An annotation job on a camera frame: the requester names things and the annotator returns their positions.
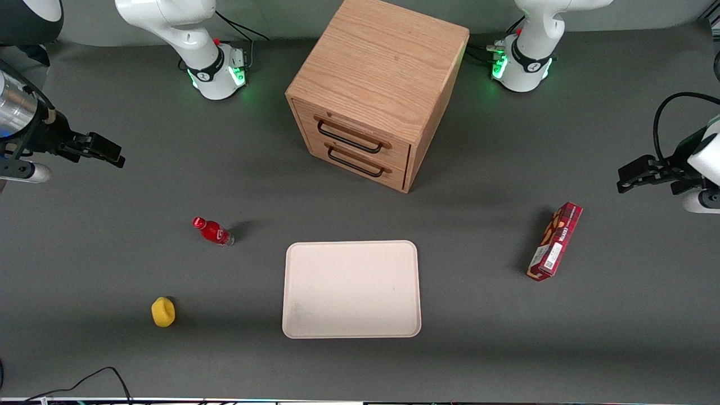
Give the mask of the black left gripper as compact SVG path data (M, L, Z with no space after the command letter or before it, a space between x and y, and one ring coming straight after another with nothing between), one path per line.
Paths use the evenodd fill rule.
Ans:
M703 140L706 127L702 127L679 142L673 154L664 155L661 151L658 132L655 133L655 152L653 156L640 156L618 169L619 181L616 189L620 194L643 185L669 183L674 195L681 195L694 188L705 185L704 177L687 162Z

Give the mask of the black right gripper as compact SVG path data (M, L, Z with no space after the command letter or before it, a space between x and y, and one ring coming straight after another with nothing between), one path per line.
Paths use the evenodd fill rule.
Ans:
M126 159L121 156L122 148L118 144L95 132L81 134L73 131L65 115L60 112L54 113L54 121L49 124L46 123L48 108L40 108L38 114L38 125L25 145L28 151L49 153L73 163L88 158L104 161L116 168L124 167Z

